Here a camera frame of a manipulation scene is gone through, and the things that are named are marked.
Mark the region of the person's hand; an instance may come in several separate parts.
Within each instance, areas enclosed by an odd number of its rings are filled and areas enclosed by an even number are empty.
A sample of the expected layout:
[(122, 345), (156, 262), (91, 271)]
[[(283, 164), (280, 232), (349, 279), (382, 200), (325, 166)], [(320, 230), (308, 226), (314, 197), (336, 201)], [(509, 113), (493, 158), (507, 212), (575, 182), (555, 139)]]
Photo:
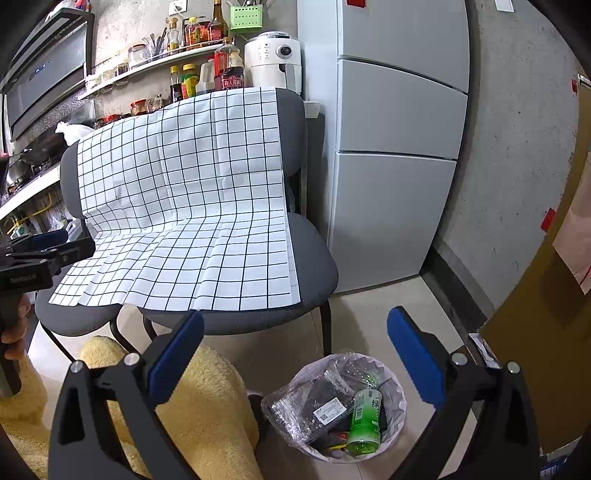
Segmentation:
[(1, 335), (1, 341), (7, 347), (4, 357), (10, 361), (18, 361), (25, 355), (26, 342), (25, 336), (28, 329), (28, 315), (31, 310), (29, 298), (23, 295), (19, 299), (17, 314), (17, 323)]

